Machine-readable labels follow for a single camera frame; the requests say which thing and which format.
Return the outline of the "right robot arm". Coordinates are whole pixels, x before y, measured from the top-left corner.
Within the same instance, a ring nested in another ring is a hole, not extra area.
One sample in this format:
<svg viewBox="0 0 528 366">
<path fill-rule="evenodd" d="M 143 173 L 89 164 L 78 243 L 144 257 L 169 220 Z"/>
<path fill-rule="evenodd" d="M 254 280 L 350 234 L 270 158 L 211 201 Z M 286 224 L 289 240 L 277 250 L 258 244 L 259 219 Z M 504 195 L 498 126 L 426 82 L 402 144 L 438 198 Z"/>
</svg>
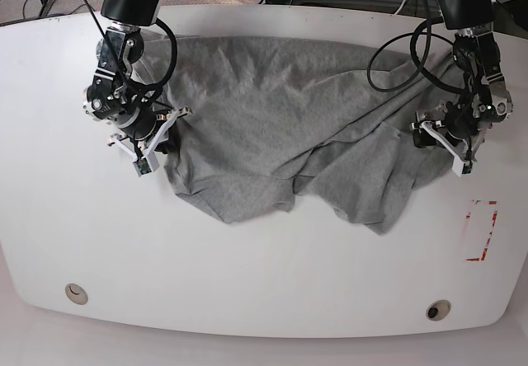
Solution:
<svg viewBox="0 0 528 366">
<path fill-rule="evenodd" d="M 104 0 L 103 17 L 111 25 L 101 31 L 97 47 L 97 69 L 84 92 L 83 110 L 96 121 L 117 128 L 108 144 L 127 153 L 138 175 L 159 167 L 157 153 L 171 149 L 170 128 L 191 109 L 177 109 L 161 102 L 163 88 L 177 65 L 177 38 L 158 18 L 161 0 Z M 165 74 L 144 84 L 133 79 L 133 65 L 144 53 L 141 30 L 157 26 L 170 41 L 170 59 Z"/>
</svg>

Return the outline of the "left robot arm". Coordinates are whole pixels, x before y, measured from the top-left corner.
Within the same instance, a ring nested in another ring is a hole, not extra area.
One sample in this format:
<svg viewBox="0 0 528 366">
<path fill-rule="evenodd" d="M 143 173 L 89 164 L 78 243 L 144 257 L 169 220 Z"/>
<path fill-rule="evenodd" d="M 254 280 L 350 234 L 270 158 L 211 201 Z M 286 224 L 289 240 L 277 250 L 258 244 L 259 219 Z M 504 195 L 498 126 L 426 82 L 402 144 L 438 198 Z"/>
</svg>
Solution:
<svg viewBox="0 0 528 366">
<path fill-rule="evenodd" d="M 469 174 L 475 153 L 493 124 L 506 120 L 513 110 L 501 70 L 501 55 L 493 35 L 495 15 L 491 0 L 436 0 L 439 17 L 433 17 L 428 0 L 422 0 L 424 21 L 409 33 L 409 53 L 416 69 L 403 83 L 388 88 L 396 92 L 423 76 L 433 86 L 456 95 L 456 101 L 442 102 L 433 110 L 419 110 L 411 124 L 413 142 L 418 148 L 442 146 L 453 157 L 452 170 Z M 429 72 L 426 60 L 432 28 L 442 24 L 454 31 L 452 59 L 463 73 L 463 86 L 451 86 Z"/>
</svg>

